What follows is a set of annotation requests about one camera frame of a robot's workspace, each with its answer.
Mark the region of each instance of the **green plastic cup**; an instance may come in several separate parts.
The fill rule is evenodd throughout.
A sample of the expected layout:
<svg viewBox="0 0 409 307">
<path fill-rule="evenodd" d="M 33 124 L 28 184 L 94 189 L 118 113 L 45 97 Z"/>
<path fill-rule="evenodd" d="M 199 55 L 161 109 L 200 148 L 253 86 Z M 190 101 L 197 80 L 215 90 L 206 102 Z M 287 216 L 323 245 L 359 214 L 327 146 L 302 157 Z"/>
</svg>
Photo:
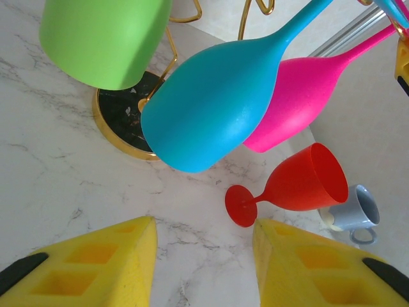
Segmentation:
<svg viewBox="0 0 409 307">
<path fill-rule="evenodd" d="M 141 80 L 171 7 L 171 0 L 47 0 L 40 43 L 74 79 L 122 90 Z"/>
</svg>

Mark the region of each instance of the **mug handle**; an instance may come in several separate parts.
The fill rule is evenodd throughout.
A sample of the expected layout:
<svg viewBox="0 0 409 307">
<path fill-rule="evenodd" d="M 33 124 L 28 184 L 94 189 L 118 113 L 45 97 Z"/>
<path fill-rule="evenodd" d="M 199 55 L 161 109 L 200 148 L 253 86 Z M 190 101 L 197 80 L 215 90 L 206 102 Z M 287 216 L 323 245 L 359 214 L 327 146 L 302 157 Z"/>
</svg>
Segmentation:
<svg viewBox="0 0 409 307">
<path fill-rule="evenodd" d="M 378 235 L 376 234 L 376 232 L 372 229 L 372 228 L 365 228 L 372 236 L 371 240 L 368 241 L 362 241 L 359 240 L 355 237 L 355 231 L 357 229 L 353 229 L 350 231 L 350 239 L 352 242 L 354 242 L 355 244 L 359 244 L 359 245 L 370 245 L 370 244 L 374 244 L 377 240 L 378 240 Z"/>
</svg>

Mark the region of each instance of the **wall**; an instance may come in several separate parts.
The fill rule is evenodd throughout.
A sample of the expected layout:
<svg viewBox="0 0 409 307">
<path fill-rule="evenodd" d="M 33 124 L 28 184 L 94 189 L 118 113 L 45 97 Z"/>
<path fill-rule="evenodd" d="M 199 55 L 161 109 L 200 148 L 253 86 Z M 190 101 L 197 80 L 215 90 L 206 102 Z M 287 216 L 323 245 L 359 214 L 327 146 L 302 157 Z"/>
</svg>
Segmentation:
<svg viewBox="0 0 409 307">
<path fill-rule="evenodd" d="M 245 0 L 199 0 L 199 2 L 203 8 L 203 17 L 191 25 L 224 41 L 236 40 Z M 308 2 L 309 0 L 278 0 L 274 12 L 270 16 L 264 16 L 253 0 L 245 38 L 257 38 L 273 33 Z M 365 9 L 366 7 L 357 0 L 334 0 L 308 28 L 295 38 L 284 58 L 310 55 Z M 174 16 L 186 17 L 195 13 L 192 0 L 174 0 Z"/>
<path fill-rule="evenodd" d="M 349 184 L 366 185 L 378 202 L 379 242 L 367 249 L 409 275 L 409 97 L 394 79 L 396 44 L 393 35 L 346 69 L 311 130 Z"/>
</svg>

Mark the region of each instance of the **yellow object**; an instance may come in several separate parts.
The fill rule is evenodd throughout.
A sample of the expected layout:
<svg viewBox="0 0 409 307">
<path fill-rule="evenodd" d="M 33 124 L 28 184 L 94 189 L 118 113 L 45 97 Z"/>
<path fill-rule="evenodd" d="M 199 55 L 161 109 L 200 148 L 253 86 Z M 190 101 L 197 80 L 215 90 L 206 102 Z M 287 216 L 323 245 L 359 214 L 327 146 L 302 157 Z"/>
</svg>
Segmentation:
<svg viewBox="0 0 409 307">
<path fill-rule="evenodd" d="M 409 40 L 402 38 L 397 43 L 395 79 L 409 95 Z"/>
<path fill-rule="evenodd" d="M 153 217 L 47 246 L 48 259 L 0 296 L 6 307 L 148 307 L 157 251 Z"/>
<path fill-rule="evenodd" d="M 253 250 L 261 307 L 408 306 L 365 251 L 269 219 L 256 220 Z"/>
</svg>

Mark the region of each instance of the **gold rim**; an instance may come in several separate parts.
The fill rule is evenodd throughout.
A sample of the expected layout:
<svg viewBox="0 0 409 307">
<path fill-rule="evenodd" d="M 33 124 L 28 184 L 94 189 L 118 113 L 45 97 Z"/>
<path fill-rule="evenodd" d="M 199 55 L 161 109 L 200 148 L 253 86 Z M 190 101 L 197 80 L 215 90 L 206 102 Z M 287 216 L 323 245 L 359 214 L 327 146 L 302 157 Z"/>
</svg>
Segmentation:
<svg viewBox="0 0 409 307">
<path fill-rule="evenodd" d="M 133 147 L 132 145 L 122 140 L 119 136 L 115 134 L 115 132 L 112 131 L 112 129 L 108 126 L 107 122 L 104 120 L 104 117 L 102 116 L 100 110 L 100 105 L 98 101 L 99 91 L 100 90 L 97 90 L 93 97 L 92 113 L 94 116 L 96 126 L 98 127 L 98 129 L 100 129 L 102 135 L 105 136 L 105 138 L 112 145 L 114 145 L 117 149 L 121 150 L 122 152 L 125 152 L 127 155 L 146 161 L 158 161 L 159 158 L 154 153 L 145 152 L 144 150 Z"/>
</svg>

